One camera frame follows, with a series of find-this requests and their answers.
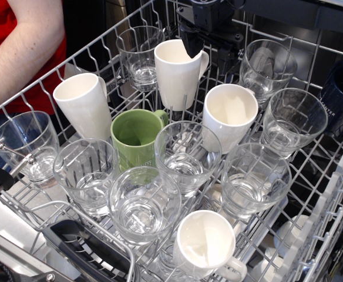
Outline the person's bare forearm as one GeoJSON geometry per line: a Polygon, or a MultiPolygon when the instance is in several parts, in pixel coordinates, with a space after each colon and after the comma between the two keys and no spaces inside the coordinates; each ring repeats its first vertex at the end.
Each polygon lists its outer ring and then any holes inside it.
{"type": "Polygon", "coordinates": [[[16,28],[0,45],[0,105],[31,81],[64,36],[61,16],[18,18],[16,28]]]}

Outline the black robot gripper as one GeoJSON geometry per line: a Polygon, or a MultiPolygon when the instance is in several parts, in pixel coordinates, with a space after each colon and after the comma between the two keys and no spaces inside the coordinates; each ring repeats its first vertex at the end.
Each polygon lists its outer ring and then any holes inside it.
{"type": "Polygon", "coordinates": [[[218,47],[219,74],[226,74],[235,64],[243,35],[232,18],[244,1],[191,1],[189,7],[179,7],[179,30],[184,48],[194,58],[211,44],[218,47]]]}

